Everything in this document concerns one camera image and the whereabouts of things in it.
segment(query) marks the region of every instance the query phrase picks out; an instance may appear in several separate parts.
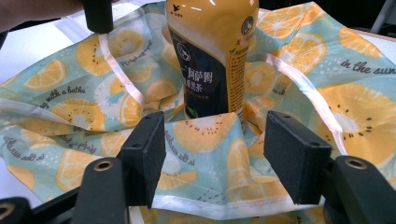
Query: lemon print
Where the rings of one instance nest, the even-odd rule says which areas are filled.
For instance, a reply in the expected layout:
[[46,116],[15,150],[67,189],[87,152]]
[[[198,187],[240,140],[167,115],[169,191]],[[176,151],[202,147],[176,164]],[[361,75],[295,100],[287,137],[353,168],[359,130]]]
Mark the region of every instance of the lemon print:
[[268,35],[285,39],[298,29],[303,14],[304,6],[281,8],[266,13],[257,26]]
[[183,215],[180,217],[173,217],[168,224],[216,224],[217,222],[208,218],[198,217],[193,215]]
[[40,147],[46,147],[49,145],[58,145],[53,139],[47,136],[33,133],[27,130],[21,130],[21,138],[30,146],[30,149],[37,149]]
[[35,176],[31,171],[13,165],[9,165],[7,168],[9,172],[15,175],[28,189],[33,189],[35,186]]
[[65,77],[64,63],[59,59],[54,59],[30,77],[22,86],[32,91],[47,91],[61,84]]
[[[348,155],[379,164],[396,148],[396,104],[379,91],[358,84],[318,89],[343,128]],[[334,145],[328,128],[318,124],[318,134]]]
[[0,87],[3,88],[3,87],[8,86],[9,84],[13,83],[13,82],[17,79],[17,77],[18,77],[19,75],[20,75],[20,74],[17,74],[16,76],[7,79],[5,82],[3,82],[3,83],[0,85]]
[[145,113],[148,112],[149,110],[158,111],[159,107],[160,107],[160,101],[153,101],[153,102],[149,102],[149,103],[145,104],[143,106],[143,110],[147,110],[147,111],[145,111]]
[[168,43],[163,44],[163,50],[161,51],[161,55],[163,56],[164,61],[166,61],[177,71],[181,72],[180,63],[178,62],[175,48],[173,47],[173,45],[170,45]]
[[274,99],[269,96],[250,98],[245,104],[247,120],[257,125],[264,132],[267,121],[266,111],[273,108],[274,105]]
[[0,89],[0,98],[5,98],[5,99],[8,99],[8,100],[12,100],[12,99],[14,99],[14,98],[16,98],[18,96],[19,96],[19,94],[16,93],[12,89],[8,89],[8,88],[1,88]]
[[173,108],[174,105],[177,104],[177,99],[178,99],[178,94],[173,94],[173,95],[170,95],[168,97],[161,99],[160,109],[167,110],[167,109]]
[[144,64],[140,70],[128,74],[127,77],[132,82],[137,82],[137,83],[146,82],[151,78],[152,74],[154,73],[153,66],[154,64],[151,63]]
[[368,40],[364,39],[360,35],[346,28],[345,26],[341,28],[338,33],[338,38],[342,46],[353,49],[358,53],[362,53],[366,56],[372,58],[382,57],[381,51]]
[[146,206],[140,206],[139,209],[140,209],[140,214],[142,214],[142,218],[145,221],[145,223],[154,222],[161,212],[160,209],[155,209],[155,208],[148,209]]
[[123,130],[114,133],[104,133],[100,139],[100,146],[105,157],[116,157],[122,145],[132,130]]
[[44,136],[61,135],[73,132],[71,127],[67,124],[62,124],[41,118],[25,119],[22,120],[19,125],[21,125],[23,129]]
[[189,184],[197,178],[197,173],[195,171],[186,173],[175,173],[169,175],[167,173],[161,172],[160,180],[158,181],[157,189],[168,190],[177,189],[181,186]]
[[110,84],[110,94],[118,94],[125,91],[124,85],[118,78],[114,78]]
[[130,94],[125,94],[120,106],[120,124],[134,127],[142,118],[142,106]]
[[305,209],[304,213],[312,223],[325,223],[323,217],[323,207]]
[[227,156],[227,185],[233,202],[288,195],[277,178],[265,176],[258,181],[253,180],[248,149],[243,138],[233,140],[230,146]]
[[266,92],[269,90],[274,77],[274,68],[268,63],[261,63],[247,69],[245,71],[245,92]]
[[81,184],[85,167],[97,159],[100,159],[100,157],[73,149],[66,149],[56,174],[58,187],[65,192],[78,187]]
[[320,8],[320,6],[314,3],[308,3],[304,5],[304,8],[305,8],[305,14],[301,22],[302,27],[311,25],[319,18],[321,18],[323,15],[326,15],[326,13]]
[[51,111],[71,124],[86,130],[103,131],[105,129],[105,115],[95,102],[70,98],[55,105]]
[[111,70],[101,51],[99,35],[92,35],[79,42],[76,58],[78,64],[94,76],[102,76]]
[[229,197],[233,202],[260,199],[264,188],[255,185],[250,177],[248,149],[245,140],[233,140],[227,156],[227,183]]
[[145,97],[147,102],[152,102],[176,93],[175,85],[169,79],[161,78],[148,86],[145,91]]
[[221,114],[174,123],[173,130],[179,144],[192,152],[209,152],[227,137],[237,120],[235,113]]
[[262,130],[260,130],[260,128],[257,125],[248,122],[247,126],[255,136],[260,136],[262,134]]
[[285,95],[286,92],[289,90],[289,88],[292,85],[292,81],[289,77],[286,75],[281,75],[277,80],[276,84],[273,87],[273,92],[278,94],[278,95]]
[[272,54],[304,74],[308,74],[326,54],[326,45],[320,35],[300,32],[288,45]]
[[248,155],[253,158],[264,158],[264,136],[262,133],[259,138],[247,149]]
[[108,39],[110,53],[115,58],[138,52],[144,43],[145,37],[132,30],[122,30]]
[[96,88],[93,99],[100,102],[99,106],[107,118],[119,119],[120,104],[125,94],[125,87],[119,78],[111,75]]

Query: white fabric edge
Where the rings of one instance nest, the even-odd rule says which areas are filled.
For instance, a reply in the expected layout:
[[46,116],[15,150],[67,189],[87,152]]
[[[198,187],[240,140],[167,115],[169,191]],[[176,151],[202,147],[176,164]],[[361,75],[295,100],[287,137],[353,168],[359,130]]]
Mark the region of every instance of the white fabric edge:
[[316,206],[318,205],[296,205],[290,196],[217,205],[177,196],[155,195],[152,204],[153,208],[192,214],[215,220],[264,217]]
[[326,100],[315,88],[314,84],[298,69],[284,63],[281,59],[275,57],[272,54],[268,54],[266,62],[276,67],[279,72],[288,76],[300,89],[300,91],[309,99],[314,108],[319,113],[321,119],[324,121],[326,126],[332,132],[335,144],[338,146],[342,155],[347,155],[343,143],[343,128],[338,123],[334,114],[329,108]]
[[52,121],[56,121],[59,123],[63,124],[71,124],[70,122],[67,122],[67,120],[57,116],[56,114],[51,113],[50,111],[46,109],[42,109],[39,106],[36,105],[28,105],[26,103],[18,102],[18,101],[12,101],[8,99],[0,99],[0,111],[9,111],[9,110],[14,110],[14,111],[30,111],[30,114],[32,117],[37,117],[37,118],[42,118],[42,119],[48,119]]
[[105,58],[105,61],[110,65],[114,74],[119,78],[122,85],[125,87],[125,90],[134,97],[134,99],[140,104],[143,108],[145,105],[146,99],[142,92],[140,92],[137,87],[132,83],[132,81],[125,75],[122,71],[122,68],[117,63],[116,59],[111,55],[110,48],[108,47],[107,34],[99,35],[99,43],[100,48]]

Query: fabric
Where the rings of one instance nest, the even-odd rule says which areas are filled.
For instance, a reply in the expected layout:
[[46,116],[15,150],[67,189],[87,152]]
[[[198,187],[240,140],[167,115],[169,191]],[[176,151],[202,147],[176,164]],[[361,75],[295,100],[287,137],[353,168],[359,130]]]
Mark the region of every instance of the fabric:
[[248,53],[243,132],[234,113],[184,117],[183,77],[163,3],[119,20],[0,87],[0,155],[43,202],[115,156],[146,114],[165,114],[166,159],[147,223],[320,223],[293,204],[263,156],[268,110],[377,166],[396,188],[396,65],[315,3],[261,13]]

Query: white surface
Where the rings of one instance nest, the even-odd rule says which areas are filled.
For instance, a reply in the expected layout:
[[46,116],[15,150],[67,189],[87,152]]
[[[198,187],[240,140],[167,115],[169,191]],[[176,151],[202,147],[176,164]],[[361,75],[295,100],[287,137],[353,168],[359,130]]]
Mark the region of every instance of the white surface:
[[[137,0],[134,1],[134,4],[142,6],[147,2],[158,1]],[[133,6],[125,7],[121,4],[117,4],[117,7],[122,7],[122,9],[114,12],[115,20],[122,13],[135,8]],[[77,13],[60,21],[9,33],[0,50],[0,67],[2,68],[0,84],[33,63],[88,36],[90,31],[86,29],[84,21],[81,14]],[[386,56],[396,63],[396,42],[367,35],[363,37],[377,45]],[[7,170],[4,160],[0,159],[0,199],[15,196],[28,198],[32,207],[41,204],[37,197]]]

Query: plastic bottle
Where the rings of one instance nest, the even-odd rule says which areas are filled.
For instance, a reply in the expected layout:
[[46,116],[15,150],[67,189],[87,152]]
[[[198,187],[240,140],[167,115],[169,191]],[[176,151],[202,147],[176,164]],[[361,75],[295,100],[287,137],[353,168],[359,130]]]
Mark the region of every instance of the plastic bottle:
[[188,118],[235,112],[245,124],[244,68],[258,0],[166,0]]

